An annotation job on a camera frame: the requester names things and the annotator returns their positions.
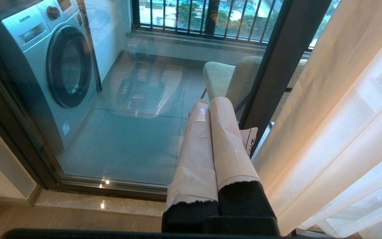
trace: balcony railing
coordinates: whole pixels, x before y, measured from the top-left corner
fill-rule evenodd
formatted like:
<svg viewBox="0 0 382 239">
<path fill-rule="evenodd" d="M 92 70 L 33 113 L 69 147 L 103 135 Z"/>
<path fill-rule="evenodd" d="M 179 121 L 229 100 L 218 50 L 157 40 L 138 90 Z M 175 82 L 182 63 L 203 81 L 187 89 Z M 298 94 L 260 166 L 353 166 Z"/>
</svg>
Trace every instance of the balcony railing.
<svg viewBox="0 0 382 239">
<path fill-rule="evenodd" d="M 132 0 L 133 27 L 251 44 L 267 44 L 283 0 Z M 340 0 L 332 0 L 310 48 Z"/>
</svg>

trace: windowsill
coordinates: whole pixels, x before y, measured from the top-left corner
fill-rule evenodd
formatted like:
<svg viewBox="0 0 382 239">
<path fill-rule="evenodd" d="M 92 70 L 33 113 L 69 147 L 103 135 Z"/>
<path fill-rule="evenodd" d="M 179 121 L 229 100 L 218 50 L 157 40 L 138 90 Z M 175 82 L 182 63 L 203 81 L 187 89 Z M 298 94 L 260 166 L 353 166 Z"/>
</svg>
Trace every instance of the windowsill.
<svg viewBox="0 0 382 239">
<path fill-rule="evenodd" d="M 201 37 L 174 35 L 169 33 L 149 32 L 143 30 L 132 30 L 132 32 L 126 33 L 126 37 L 178 45 L 191 45 L 196 47 L 206 47 L 210 49 L 238 51 L 255 55 L 263 55 L 267 47 L 267 44 L 265 43 L 262 45 L 248 44 L 241 42 L 214 40 Z M 310 51 L 305 51 L 302 56 L 302 59 L 308 59 L 310 53 Z"/>
</svg>

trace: door frame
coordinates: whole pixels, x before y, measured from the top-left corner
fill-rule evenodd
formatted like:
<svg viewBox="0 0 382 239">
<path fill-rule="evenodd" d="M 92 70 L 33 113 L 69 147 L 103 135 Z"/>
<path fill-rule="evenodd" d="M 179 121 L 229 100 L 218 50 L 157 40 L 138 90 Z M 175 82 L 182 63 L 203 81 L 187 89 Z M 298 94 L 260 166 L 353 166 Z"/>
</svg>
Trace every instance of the door frame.
<svg viewBox="0 0 382 239">
<path fill-rule="evenodd" d="M 255 145 L 259 143 L 264 129 L 268 126 L 282 94 L 330 2 L 331 0 L 284 0 L 255 84 L 250 92 L 249 102 L 246 104 L 239 124 L 240 128 L 259 128 Z M 13 82 L 13 77 L 0 56 L 0 136 L 38 185 L 44 189 L 64 192 L 153 201 L 166 200 L 165 190 L 151 186 L 137 187 L 132 183 L 113 182 L 113 185 L 118 188 L 100 189 L 97 185 L 86 186 L 88 184 L 85 181 L 82 183 L 74 180 L 62 182 L 61 176 L 54 174 L 59 164 L 49 150 L 48 143 L 43 142 L 41 148 L 35 146 L 36 140 L 39 139 L 32 139 L 27 134 L 20 122 L 24 119 L 18 118 L 22 111 L 16 106 L 16 101 L 10 97 L 2 82 Z M 52 162 L 54 165 L 47 165 L 45 161 Z"/>
</svg>

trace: black foam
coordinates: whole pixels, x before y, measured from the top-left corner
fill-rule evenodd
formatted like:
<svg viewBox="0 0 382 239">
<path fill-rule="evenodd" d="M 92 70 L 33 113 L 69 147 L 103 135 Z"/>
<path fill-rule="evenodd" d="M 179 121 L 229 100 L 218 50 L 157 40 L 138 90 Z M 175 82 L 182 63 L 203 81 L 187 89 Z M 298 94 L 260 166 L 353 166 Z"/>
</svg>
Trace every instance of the black foam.
<svg viewBox="0 0 382 239">
<path fill-rule="evenodd" d="M 219 190 L 219 213 L 221 216 L 267 216 L 276 219 L 258 181 L 231 183 Z"/>
<path fill-rule="evenodd" d="M 217 201 L 180 202 L 172 205 L 162 217 L 162 233 L 202 233 L 203 221 L 219 215 Z"/>
</svg>

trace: beige armchair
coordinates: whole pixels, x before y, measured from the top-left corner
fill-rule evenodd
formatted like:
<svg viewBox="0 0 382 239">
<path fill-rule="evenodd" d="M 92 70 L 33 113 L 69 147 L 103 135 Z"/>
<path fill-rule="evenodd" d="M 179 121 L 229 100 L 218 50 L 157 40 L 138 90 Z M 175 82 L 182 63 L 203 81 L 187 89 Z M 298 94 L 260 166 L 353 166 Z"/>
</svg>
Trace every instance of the beige armchair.
<svg viewBox="0 0 382 239">
<path fill-rule="evenodd" d="M 306 65 L 306 61 L 306 59 L 300 60 L 287 88 L 294 87 Z M 209 96 L 209 100 L 218 96 L 227 97 L 232 102 L 235 109 L 235 115 L 237 116 L 237 119 L 239 119 L 244 110 L 244 106 L 247 103 L 246 98 L 256 79 L 256 74 L 261 62 L 261 56 L 247 56 L 243 58 L 237 66 L 219 62 L 206 63 L 203 68 L 206 89 L 203 92 L 202 98 L 206 92 Z M 290 92 L 284 92 L 271 121 L 276 121 L 289 94 Z"/>
</svg>

